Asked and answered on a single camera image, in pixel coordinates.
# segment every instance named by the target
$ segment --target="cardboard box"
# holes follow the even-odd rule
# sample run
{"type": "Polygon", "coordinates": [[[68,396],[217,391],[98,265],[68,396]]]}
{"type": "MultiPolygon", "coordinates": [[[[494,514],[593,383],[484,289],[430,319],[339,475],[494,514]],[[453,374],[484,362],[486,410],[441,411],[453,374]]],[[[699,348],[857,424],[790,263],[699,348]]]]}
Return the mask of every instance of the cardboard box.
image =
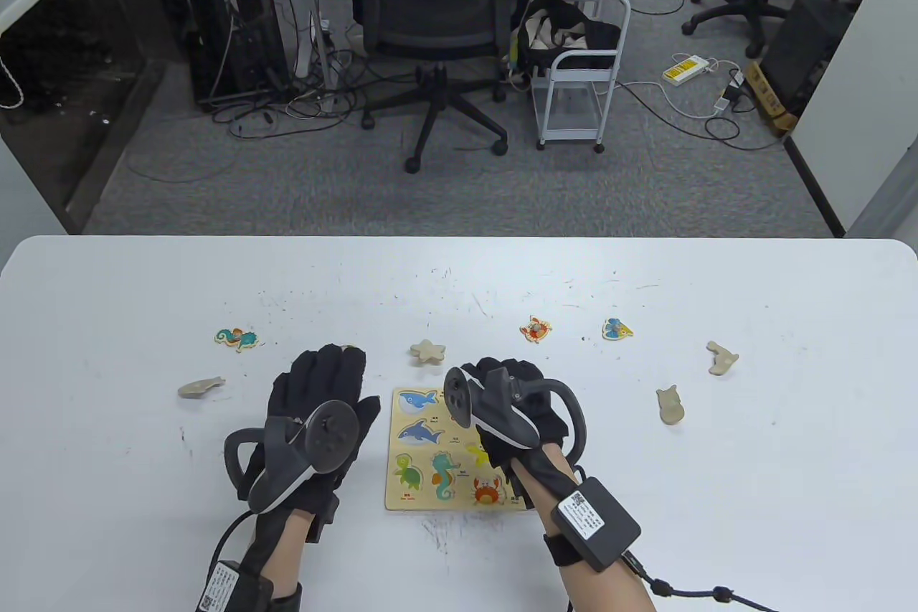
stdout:
{"type": "Polygon", "coordinates": [[[797,116],[789,113],[777,99],[777,94],[772,90],[758,62],[749,63],[745,70],[745,77],[755,94],[755,105],[758,111],[776,136],[783,136],[784,133],[790,132],[797,126],[797,116]]]}

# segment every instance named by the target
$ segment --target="white wall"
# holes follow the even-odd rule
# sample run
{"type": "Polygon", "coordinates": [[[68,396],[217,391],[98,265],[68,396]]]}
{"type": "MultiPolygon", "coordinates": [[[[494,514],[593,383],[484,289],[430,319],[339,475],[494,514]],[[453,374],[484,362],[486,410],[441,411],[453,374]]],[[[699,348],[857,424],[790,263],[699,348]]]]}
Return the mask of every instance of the white wall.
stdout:
{"type": "Polygon", "coordinates": [[[863,0],[792,135],[842,226],[918,136],[918,0],[863,0]]]}
{"type": "Polygon", "coordinates": [[[0,268],[23,239],[64,233],[32,180],[0,141],[0,268]]]}

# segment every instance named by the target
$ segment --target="chair wheel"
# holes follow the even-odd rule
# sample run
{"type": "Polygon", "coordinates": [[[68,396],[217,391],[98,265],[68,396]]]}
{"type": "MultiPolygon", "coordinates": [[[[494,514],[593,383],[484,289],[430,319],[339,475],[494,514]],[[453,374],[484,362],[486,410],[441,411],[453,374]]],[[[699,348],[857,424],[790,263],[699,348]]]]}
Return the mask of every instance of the chair wheel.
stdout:
{"type": "Polygon", "coordinates": [[[747,57],[749,59],[758,57],[758,55],[762,54],[762,48],[764,47],[764,42],[750,42],[750,44],[747,45],[747,57]]]}

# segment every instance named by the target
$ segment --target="white table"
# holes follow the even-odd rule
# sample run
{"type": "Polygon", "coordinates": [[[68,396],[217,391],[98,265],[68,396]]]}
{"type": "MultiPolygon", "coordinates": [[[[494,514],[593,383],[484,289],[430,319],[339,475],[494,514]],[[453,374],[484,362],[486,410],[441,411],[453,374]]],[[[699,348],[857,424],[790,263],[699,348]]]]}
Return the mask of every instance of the white table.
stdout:
{"type": "MultiPolygon", "coordinates": [[[[531,514],[387,513],[389,396],[528,357],[577,392],[583,464],[635,554],[781,610],[905,609],[918,493],[918,264],[886,241],[43,237],[0,277],[0,609],[191,610],[242,511],[228,432],[306,347],[355,343],[383,414],[305,558],[304,609],[546,610],[567,599],[531,514]],[[518,327],[550,320],[541,345],[518,327]],[[607,342],[619,316],[636,333],[607,342]],[[213,342],[246,326],[265,346],[213,342]],[[714,339],[740,354],[708,374],[714,339]],[[222,375],[203,401],[190,380],[222,375]],[[655,390],[676,383],[669,428],[655,390]]],[[[240,556],[248,529],[224,556],[240,556]]],[[[724,609],[656,600],[661,610],[724,609]]]]}

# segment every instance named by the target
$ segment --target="power strip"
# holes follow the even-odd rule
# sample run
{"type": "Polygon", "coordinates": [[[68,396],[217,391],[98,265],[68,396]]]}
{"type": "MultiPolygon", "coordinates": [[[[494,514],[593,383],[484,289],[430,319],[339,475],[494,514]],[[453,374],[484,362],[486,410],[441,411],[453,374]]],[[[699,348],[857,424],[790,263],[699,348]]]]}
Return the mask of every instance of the power strip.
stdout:
{"type": "Polygon", "coordinates": [[[707,71],[710,65],[711,62],[704,57],[692,55],[692,57],[682,60],[677,65],[669,67],[668,70],[663,72],[663,79],[673,86],[681,86],[686,81],[697,77],[698,74],[707,71]]]}

